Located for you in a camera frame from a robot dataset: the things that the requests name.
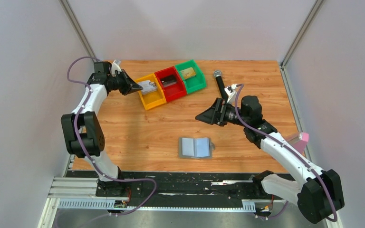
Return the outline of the yellow plastic bin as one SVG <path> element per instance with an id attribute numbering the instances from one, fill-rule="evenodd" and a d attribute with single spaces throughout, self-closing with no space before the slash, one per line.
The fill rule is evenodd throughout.
<path id="1" fill-rule="evenodd" d="M 144 109 L 150 110 L 150 109 L 153 109 L 155 107 L 165 104 L 166 98 L 165 98 L 163 89 L 160 86 L 160 83 L 159 83 L 157 77 L 155 76 L 155 74 L 152 73 L 152 74 L 140 77 L 140 78 L 136 79 L 135 81 L 136 81 L 136 83 L 138 83 L 138 82 L 144 81 L 144 80 L 154 81 L 157 86 L 157 91 L 146 94 L 146 95 L 142 95 L 141 91 L 138 92 L 140 99 L 142 101 L 142 104 L 144 106 Z"/>

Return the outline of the grey card holder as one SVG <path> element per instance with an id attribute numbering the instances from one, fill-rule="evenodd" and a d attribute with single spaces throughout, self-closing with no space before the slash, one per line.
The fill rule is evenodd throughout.
<path id="1" fill-rule="evenodd" d="M 191 159 L 210 159 L 215 149 L 210 138 L 189 138 L 178 139 L 178 157 Z"/>

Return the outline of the right aluminium frame post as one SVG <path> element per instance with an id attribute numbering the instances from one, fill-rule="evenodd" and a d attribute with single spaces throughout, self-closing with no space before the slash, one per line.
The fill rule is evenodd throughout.
<path id="1" fill-rule="evenodd" d="M 301 122 L 301 116 L 298 111 L 296 98 L 293 95 L 293 88 L 292 88 L 292 84 L 291 84 L 291 81 L 289 78 L 289 73 L 288 73 L 287 68 L 288 68 L 288 65 L 289 65 L 295 51 L 297 50 L 297 47 L 301 43 L 303 37 L 307 33 L 310 25 L 312 24 L 314 18 L 317 16 L 318 12 L 320 11 L 320 8 L 322 7 L 322 5 L 324 3 L 325 3 L 325 0 L 315 0 L 314 1 L 309 13 L 307 14 L 304 22 L 302 23 L 299 31 L 297 32 L 294 40 L 292 41 L 283 60 L 279 63 L 279 69 L 280 69 L 281 76 L 282 76 L 282 79 L 284 82 L 284 86 L 285 86 L 285 89 L 286 89 L 286 92 L 288 95 L 288 100 L 290 103 L 291 111 L 293 113 L 296 127 L 299 131 L 303 131 L 303 126 L 302 126 L 302 122 Z"/>

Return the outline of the black card in red bin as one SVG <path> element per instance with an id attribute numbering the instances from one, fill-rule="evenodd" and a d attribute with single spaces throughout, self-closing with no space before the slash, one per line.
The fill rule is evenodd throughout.
<path id="1" fill-rule="evenodd" d="M 169 75 L 161 78 L 161 83 L 164 88 L 175 85 L 177 83 L 177 79 L 174 75 Z"/>

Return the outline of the gold card in green bin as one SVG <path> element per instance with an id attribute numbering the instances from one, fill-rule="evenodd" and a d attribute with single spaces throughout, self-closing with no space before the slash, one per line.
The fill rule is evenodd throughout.
<path id="1" fill-rule="evenodd" d="M 180 71 L 180 73 L 185 80 L 196 76 L 196 72 L 192 67 L 183 69 Z"/>

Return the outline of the red plastic bin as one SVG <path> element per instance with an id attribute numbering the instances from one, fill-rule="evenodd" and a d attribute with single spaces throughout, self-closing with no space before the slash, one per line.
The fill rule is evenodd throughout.
<path id="1" fill-rule="evenodd" d="M 174 66 L 162 69 L 154 74 L 168 103 L 187 95 L 185 83 Z"/>

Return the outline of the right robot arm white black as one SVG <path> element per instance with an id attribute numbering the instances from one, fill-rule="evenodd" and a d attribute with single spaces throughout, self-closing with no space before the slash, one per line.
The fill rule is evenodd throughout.
<path id="1" fill-rule="evenodd" d="M 323 170 L 290 145 L 263 118 L 262 106 L 256 96 L 244 96 L 240 103 L 241 106 L 236 107 L 216 98 L 212 106 L 195 119 L 210 125 L 242 126 L 247 140 L 271 155 L 292 176 L 293 180 L 289 181 L 271 171 L 260 173 L 253 178 L 252 191 L 256 197 L 275 195 L 293 203 L 313 224 L 324 219 L 337 221 L 337 211 L 345 206 L 339 174 L 333 169 Z"/>

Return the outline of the pink card stand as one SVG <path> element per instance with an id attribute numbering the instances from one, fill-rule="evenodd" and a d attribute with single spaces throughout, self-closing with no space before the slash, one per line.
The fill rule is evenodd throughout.
<path id="1" fill-rule="evenodd" d="M 285 137 L 285 140 L 300 154 L 305 156 L 305 149 L 309 141 L 309 134 L 305 132 L 297 132 Z"/>

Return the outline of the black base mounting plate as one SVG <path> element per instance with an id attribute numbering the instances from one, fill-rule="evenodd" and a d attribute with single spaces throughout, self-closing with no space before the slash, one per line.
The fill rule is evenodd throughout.
<path id="1" fill-rule="evenodd" d="M 96 196 L 119 198 L 116 203 L 143 209 L 242 209 L 245 201 L 258 208 L 280 198 L 264 193 L 252 181 L 254 173 L 134 172 L 124 171 L 127 182 L 96 182 Z"/>

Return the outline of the aluminium frame post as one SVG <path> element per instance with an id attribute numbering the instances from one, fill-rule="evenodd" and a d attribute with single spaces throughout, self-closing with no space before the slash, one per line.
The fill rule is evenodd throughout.
<path id="1" fill-rule="evenodd" d="M 293 113 L 296 127 L 299 131 L 303 131 L 303 126 L 302 126 L 302 122 L 301 122 L 301 116 L 298 111 L 296 98 L 293 95 L 293 88 L 292 88 L 292 84 L 291 84 L 291 81 L 289 78 L 289 73 L 288 73 L 287 68 L 288 68 L 288 65 L 289 65 L 295 51 L 297 50 L 297 47 L 301 43 L 303 37 L 307 33 L 310 25 L 312 24 L 314 18 L 317 16 L 318 12 L 320 11 L 320 8 L 322 7 L 322 5 L 324 3 L 325 3 L 325 0 L 315 0 L 314 1 L 309 13 L 307 14 L 304 22 L 302 23 L 299 31 L 297 32 L 294 40 L 292 41 L 283 60 L 279 63 L 279 69 L 280 69 L 281 76 L 282 76 L 282 79 L 284 82 L 284 86 L 285 86 L 285 89 L 286 89 L 286 92 L 288 95 L 288 100 L 290 103 L 291 111 Z"/>
<path id="2" fill-rule="evenodd" d="M 78 108 L 81 108 L 83 109 L 86 105 L 86 102 L 89 100 L 90 98 L 90 92 L 91 92 L 91 89 L 90 89 L 90 86 L 87 85 L 87 83 L 83 82 L 83 81 L 78 81 L 78 80 L 74 80 L 74 79 L 71 79 L 70 78 L 70 72 L 71 72 L 71 69 L 72 67 L 80 60 L 83 60 L 83 59 L 90 59 L 92 60 L 93 62 L 98 62 L 98 61 L 101 61 L 99 58 L 96 57 L 91 45 L 89 44 L 88 40 L 87 40 L 87 37 L 86 35 L 84 34 L 83 30 L 82 30 L 82 27 L 80 26 L 78 20 L 77 20 L 77 17 L 74 13 L 74 11 L 72 10 L 72 7 L 69 3 L 68 0 L 60 0 L 59 3 L 61 4 L 66 16 L 68 17 L 74 31 L 76 32 L 83 48 L 85 49 L 86 53 L 87 53 L 87 56 L 84 56 L 84 57 L 79 57 L 77 58 L 76 60 L 74 60 L 70 66 L 68 67 L 68 70 L 67 70 L 67 80 L 71 83 L 76 83 L 76 84 L 81 84 L 81 85 L 84 85 L 84 86 L 87 86 L 89 89 L 87 90 L 86 92 L 86 89 L 84 88 L 84 95 L 82 96 L 82 99 L 80 100 L 79 104 L 76 106 L 75 110 L 78 110 Z"/>

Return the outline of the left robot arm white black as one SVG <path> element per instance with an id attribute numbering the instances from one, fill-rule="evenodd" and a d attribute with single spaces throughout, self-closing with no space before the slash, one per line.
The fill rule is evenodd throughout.
<path id="1" fill-rule="evenodd" d="M 113 164 L 105 151 L 105 137 L 97 114 L 112 91 L 129 95 L 143 89 L 118 61 L 98 61 L 87 82 L 81 82 L 85 93 L 76 108 L 61 117 L 67 152 L 87 161 L 96 171 L 99 183 L 115 196 L 126 192 L 126 180 L 120 168 Z"/>

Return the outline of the left aluminium frame post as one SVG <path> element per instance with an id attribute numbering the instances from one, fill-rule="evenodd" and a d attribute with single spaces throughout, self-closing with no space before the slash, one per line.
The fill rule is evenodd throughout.
<path id="1" fill-rule="evenodd" d="M 87 90 L 86 92 L 86 89 L 84 88 L 84 95 L 82 96 L 82 99 L 80 100 L 79 104 L 76 106 L 75 110 L 78 110 L 78 108 L 81 108 L 83 109 L 86 105 L 86 102 L 89 100 L 90 98 L 90 92 L 91 92 L 91 89 L 90 89 L 90 86 L 87 85 L 87 83 L 83 82 L 83 81 L 78 81 L 78 80 L 74 80 L 74 79 L 71 79 L 70 78 L 70 72 L 71 72 L 71 69 L 72 67 L 80 60 L 83 60 L 83 59 L 90 59 L 92 60 L 93 62 L 98 62 L 98 61 L 101 61 L 99 58 L 96 57 L 91 45 L 89 44 L 88 40 L 87 40 L 87 37 L 86 35 L 84 34 L 83 30 L 82 30 L 82 27 L 80 26 L 78 20 L 77 20 L 77 17 L 74 13 L 74 11 L 72 10 L 72 7 L 69 3 L 68 0 L 60 0 L 59 3 L 61 4 L 66 16 L 68 17 L 74 31 L 76 32 L 83 48 L 85 49 L 86 53 L 87 53 L 87 56 L 84 56 L 84 57 L 79 57 L 77 58 L 76 60 L 74 60 L 70 66 L 68 67 L 68 70 L 67 70 L 67 80 L 71 83 L 76 83 L 76 84 L 81 84 L 81 85 L 84 85 L 84 86 L 87 86 L 89 89 Z"/>

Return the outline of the green plastic bin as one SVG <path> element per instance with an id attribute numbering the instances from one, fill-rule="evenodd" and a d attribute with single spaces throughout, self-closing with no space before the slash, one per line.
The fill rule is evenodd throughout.
<path id="1" fill-rule="evenodd" d="M 187 94 L 198 92 L 207 87 L 205 75 L 193 59 L 179 63 L 174 67 L 185 84 Z"/>

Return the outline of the black handheld microphone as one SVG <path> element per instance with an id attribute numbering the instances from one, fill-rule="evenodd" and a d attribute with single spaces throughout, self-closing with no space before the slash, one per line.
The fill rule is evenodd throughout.
<path id="1" fill-rule="evenodd" d="M 216 80 L 217 83 L 217 87 L 219 89 L 221 98 L 224 100 L 227 100 L 229 98 L 229 96 L 227 95 L 226 91 L 225 91 L 225 84 L 222 78 L 222 72 L 220 70 L 215 70 L 213 72 L 213 77 Z"/>

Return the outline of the silver card in yellow bin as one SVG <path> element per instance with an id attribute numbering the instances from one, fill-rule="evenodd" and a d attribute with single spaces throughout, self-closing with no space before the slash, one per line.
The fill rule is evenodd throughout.
<path id="1" fill-rule="evenodd" d="M 142 95 L 146 95 L 146 94 L 157 91 L 156 84 L 146 84 L 146 85 L 143 85 L 142 87 L 143 87 L 143 89 L 141 90 Z"/>

